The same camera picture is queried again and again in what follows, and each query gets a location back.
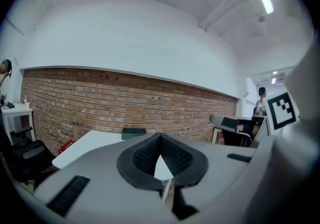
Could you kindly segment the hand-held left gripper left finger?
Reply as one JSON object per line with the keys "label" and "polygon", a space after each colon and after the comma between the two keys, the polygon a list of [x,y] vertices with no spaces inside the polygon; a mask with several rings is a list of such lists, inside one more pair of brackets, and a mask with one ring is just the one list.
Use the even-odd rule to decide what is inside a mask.
{"label": "hand-held left gripper left finger", "polygon": [[174,224],[176,216],[159,192],[133,187],[120,175],[117,158],[125,149],[150,138],[144,135],[87,152],[45,179],[34,191],[44,205],[75,177],[89,182],[65,215],[75,224]]}

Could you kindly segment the small white table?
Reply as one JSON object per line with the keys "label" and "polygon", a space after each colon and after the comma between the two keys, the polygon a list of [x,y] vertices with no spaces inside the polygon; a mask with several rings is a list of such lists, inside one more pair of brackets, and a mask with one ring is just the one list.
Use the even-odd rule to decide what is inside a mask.
{"label": "small white table", "polygon": [[33,141],[36,141],[34,130],[33,130],[33,118],[32,118],[32,112],[33,109],[30,107],[25,106],[22,103],[14,103],[14,108],[8,108],[8,107],[1,107],[2,111],[2,120],[4,124],[4,130],[9,138],[9,141],[11,142],[11,145],[13,144],[12,139],[11,139],[11,134],[10,134],[10,129],[9,129],[9,118],[13,117],[19,117],[19,116],[28,116],[29,124],[31,129],[31,137]]}

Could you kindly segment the dark green box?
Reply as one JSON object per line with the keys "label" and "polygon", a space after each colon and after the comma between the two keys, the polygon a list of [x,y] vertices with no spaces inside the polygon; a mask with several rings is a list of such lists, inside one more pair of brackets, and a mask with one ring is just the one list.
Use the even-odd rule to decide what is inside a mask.
{"label": "dark green box", "polygon": [[145,128],[123,128],[122,130],[122,140],[132,139],[134,137],[146,135]]}

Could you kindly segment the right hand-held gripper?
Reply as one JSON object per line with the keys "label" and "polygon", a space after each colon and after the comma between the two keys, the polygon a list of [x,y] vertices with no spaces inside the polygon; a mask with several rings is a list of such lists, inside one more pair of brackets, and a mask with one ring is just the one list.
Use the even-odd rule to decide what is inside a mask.
{"label": "right hand-held gripper", "polygon": [[299,118],[275,138],[267,161],[249,162],[224,224],[320,224],[320,31],[285,85]]}

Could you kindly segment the large white table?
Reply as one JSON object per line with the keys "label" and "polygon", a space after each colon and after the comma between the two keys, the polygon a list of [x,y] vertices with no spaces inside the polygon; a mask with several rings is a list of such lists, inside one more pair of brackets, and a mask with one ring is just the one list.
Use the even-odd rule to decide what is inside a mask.
{"label": "large white table", "polygon": [[[122,142],[121,137],[121,134],[118,133],[91,130],[60,153],[52,161],[52,164],[54,167],[62,169],[87,152]],[[154,178],[162,181],[165,187],[162,195],[162,201],[165,201],[169,191],[173,189],[171,186],[173,175],[161,156],[156,162]]]}

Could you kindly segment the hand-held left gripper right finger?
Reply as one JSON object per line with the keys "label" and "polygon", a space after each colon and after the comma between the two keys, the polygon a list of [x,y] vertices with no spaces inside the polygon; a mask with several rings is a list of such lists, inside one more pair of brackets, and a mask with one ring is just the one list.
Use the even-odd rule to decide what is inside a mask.
{"label": "hand-held left gripper right finger", "polygon": [[161,224],[244,224],[252,196],[236,181],[254,148],[208,144],[173,134],[160,134],[161,155],[174,176],[171,219]]}

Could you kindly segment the red box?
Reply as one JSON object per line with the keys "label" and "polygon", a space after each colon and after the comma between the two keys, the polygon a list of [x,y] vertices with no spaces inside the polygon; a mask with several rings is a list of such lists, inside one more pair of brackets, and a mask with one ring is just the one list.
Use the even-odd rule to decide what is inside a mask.
{"label": "red box", "polygon": [[65,150],[67,150],[70,146],[72,146],[75,142],[72,140],[69,140],[67,143],[65,143],[64,145],[62,145],[59,149],[58,149],[58,154],[62,154]]}

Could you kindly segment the white ceiling pipes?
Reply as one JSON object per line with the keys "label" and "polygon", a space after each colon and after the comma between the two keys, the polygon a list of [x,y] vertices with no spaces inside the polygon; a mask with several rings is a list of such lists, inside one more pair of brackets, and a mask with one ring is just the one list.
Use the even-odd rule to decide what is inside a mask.
{"label": "white ceiling pipes", "polygon": [[236,11],[248,1],[250,0],[224,0],[198,24],[198,27],[207,31],[215,22]]}

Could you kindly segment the black office chair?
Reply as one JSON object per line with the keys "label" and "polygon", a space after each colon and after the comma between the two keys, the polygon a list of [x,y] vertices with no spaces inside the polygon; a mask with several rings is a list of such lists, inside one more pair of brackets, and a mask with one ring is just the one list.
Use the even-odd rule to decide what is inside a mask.
{"label": "black office chair", "polygon": [[9,169],[19,182],[37,179],[45,170],[52,166],[53,154],[41,140],[32,140],[27,132],[33,131],[26,127],[15,133],[20,140],[12,145]]}

